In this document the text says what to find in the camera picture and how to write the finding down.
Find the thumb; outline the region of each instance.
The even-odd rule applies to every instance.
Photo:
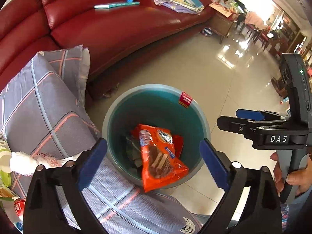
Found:
[[[309,183],[310,177],[308,176],[307,169],[294,171],[288,174],[286,182],[292,186],[305,185]]]

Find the gray plaid cloth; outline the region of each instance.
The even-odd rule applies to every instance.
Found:
[[[0,94],[0,128],[13,152],[63,159],[92,148],[100,132],[83,105],[89,65],[82,46],[39,52],[8,83]],[[31,177],[12,178],[13,191],[24,198]],[[57,190],[68,223],[78,228],[62,187]],[[106,157],[82,193],[109,233],[193,234],[202,226],[175,198],[142,192]]]

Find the metal bolt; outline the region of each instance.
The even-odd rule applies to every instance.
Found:
[[[270,171],[269,168],[266,166],[262,166],[261,170],[264,171],[265,173],[268,173]]]
[[[67,161],[67,162],[65,163],[65,167],[72,167],[72,166],[74,166],[74,164],[75,164],[75,161],[69,160],[69,161]]]
[[[44,169],[44,165],[43,164],[40,164],[37,166],[36,170],[37,171],[42,171]]]
[[[241,164],[239,162],[233,162],[232,166],[237,168],[237,169],[241,168]]]

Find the green lid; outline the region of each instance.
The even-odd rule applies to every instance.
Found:
[[[1,180],[2,180],[3,184],[6,187],[10,187],[11,184],[12,184],[11,174],[10,173],[5,173],[2,170],[0,170],[0,176],[1,176]]]

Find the blue gripper pad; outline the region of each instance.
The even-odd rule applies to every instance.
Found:
[[[241,119],[251,119],[255,121],[261,121],[264,119],[264,115],[259,111],[238,109],[236,111],[236,117]]]
[[[223,154],[222,158],[225,157],[225,164],[230,164],[230,160],[223,152],[218,152],[212,146],[212,144],[208,141],[208,139],[201,140],[199,143],[199,152],[202,158],[205,161],[216,185],[219,188],[222,188],[224,192],[228,192],[229,190],[229,166],[226,168],[224,163],[222,163],[218,154]]]
[[[82,191],[88,187],[99,168],[103,158],[107,153],[107,142],[105,139],[100,138],[99,141],[93,146],[93,151],[86,160],[83,167],[80,169],[78,178],[78,189]]]

